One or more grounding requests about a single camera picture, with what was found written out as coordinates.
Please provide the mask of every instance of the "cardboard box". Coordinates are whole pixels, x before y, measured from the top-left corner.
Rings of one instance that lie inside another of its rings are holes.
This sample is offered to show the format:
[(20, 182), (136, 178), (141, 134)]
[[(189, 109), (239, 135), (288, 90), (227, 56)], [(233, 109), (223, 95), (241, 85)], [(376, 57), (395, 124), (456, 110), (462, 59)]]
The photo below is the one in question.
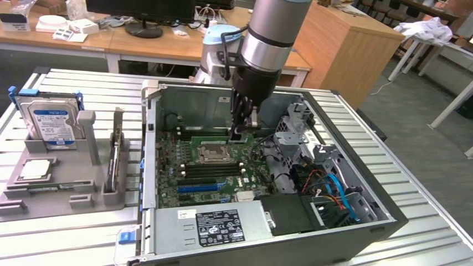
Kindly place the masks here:
[[(11, 0), (12, 6), (19, 3), (19, 0)], [(37, 0), (36, 4), (32, 6), (31, 11), (45, 14), (57, 15), (60, 12), (67, 11), (64, 0)]]

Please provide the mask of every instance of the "computer monitor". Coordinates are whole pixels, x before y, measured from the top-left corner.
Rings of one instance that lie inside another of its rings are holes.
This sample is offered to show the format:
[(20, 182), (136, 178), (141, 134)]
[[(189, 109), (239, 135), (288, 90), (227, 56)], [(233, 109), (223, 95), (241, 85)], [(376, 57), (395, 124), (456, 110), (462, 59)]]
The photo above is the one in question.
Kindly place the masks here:
[(235, 0), (197, 0), (196, 5), (204, 7), (209, 4), (213, 9), (233, 9)]
[(141, 23), (125, 26), (127, 32), (141, 38), (157, 38), (163, 30), (149, 21), (193, 21), (196, 0), (85, 0), (87, 10), (143, 19)]

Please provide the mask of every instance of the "white cloth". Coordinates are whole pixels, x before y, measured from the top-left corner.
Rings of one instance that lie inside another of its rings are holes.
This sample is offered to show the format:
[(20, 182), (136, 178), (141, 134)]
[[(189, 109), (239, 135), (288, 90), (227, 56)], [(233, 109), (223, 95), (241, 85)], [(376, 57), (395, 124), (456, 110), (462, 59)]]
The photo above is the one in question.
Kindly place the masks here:
[(414, 36), (438, 46), (445, 45), (453, 36), (450, 28), (441, 23), (440, 18), (414, 23), (400, 23), (395, 30), (407, 36), (404, 41)]

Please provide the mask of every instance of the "white table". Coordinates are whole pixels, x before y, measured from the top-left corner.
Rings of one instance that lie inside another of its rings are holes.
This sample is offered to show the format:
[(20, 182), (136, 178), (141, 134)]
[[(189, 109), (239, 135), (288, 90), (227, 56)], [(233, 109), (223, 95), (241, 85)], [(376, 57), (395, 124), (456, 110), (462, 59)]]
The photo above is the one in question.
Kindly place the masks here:
[[(25, 87), (84, 94), (95, 110), (96, 138), (108, 138), (112, 112), (125, 109), (124, 134), (132, 140), (127, 179), (127, 207), (120, 211), (0, 223), (0, 265), (113, 265), (116, 233), (137, 222), (139, 160), (141, 149), (140, 87), (145, 76), (52, 69), (33, 74)], [(473, 265), (473, 240), (445, 209), (369, 130), (344, 99), (329, 91), (312, 91), (329, 118), (409, 219), (385, 241), (372, 244), (349, 262), (353, 265)], [(324, 128), (316, 125), (329, 141)], [(0, 191), (23, 151), (27, 129), (11, 106), (0, 118)], [(120, 248), (132, 255), (135, 245)]]
[[(440, 47), (437, 52), (432, 55), (432, 58), (426, 62), (425, 66), (424, 66), (424, 68), (422, 68), (422, 70), (420, 72), (420, 76), (422, 76), (424, 73), (426, 72), (432, 62), (437, 59), (437, 57), (441, 54), (441, 52), (445, 49), (445, 47), (452, 48), (453, 50), (464, 53), (465, 55), (468, 55), (469, 57), (473, 58), (473, 53), (470, 53), (469, 51), (464, 50), (458, 45), (456, 45), (453, 43), (448, 43), (446, 45)], [(441, 112), (441, 114), (438, 115), (436, 120), (429, 124), (430, 128), (434, 129), (434, 128), (438, 127), (438, 125), (446, 119), (449, 114), (452, 114), (452, 112), (462, 105), (462, 103), (472, 97), (472, 95), (473, 95), (473, 81), (466, 86), (466, 88), (462, 90), (462, 92), (458, 94), (457, 98), (453, 100), (453, 102), (449, 104), (449, 106), (445, 108), (445, 110)], [(473, 147), (465, 152), (465, 155), (466, 155), (466, 157), (469, 159), (473, 159)]]

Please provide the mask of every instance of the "motherboard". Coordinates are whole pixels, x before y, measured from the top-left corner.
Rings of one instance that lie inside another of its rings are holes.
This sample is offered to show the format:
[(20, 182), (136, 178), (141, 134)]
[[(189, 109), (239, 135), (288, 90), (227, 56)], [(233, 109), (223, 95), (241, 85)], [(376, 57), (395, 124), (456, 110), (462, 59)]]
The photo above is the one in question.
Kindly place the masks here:
[(253, 135), (231, 142), (224, 134), (177, 133), (157, 138), (160, 208), (251, 201), (272, 192), (263, 147)]

